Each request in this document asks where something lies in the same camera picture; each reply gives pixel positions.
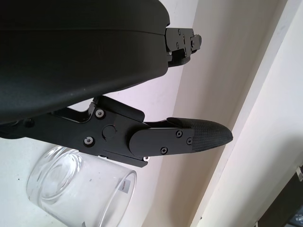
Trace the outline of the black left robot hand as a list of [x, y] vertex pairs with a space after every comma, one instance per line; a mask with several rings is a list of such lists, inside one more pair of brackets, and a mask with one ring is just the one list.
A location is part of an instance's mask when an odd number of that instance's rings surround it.
[[225, 126], [144, 113], [107, 97], [190, 61], [202, 44], [158, 0], [3, 0], [0, 136], [31, 138], [144, 167], [146, 157], [232, 141]]

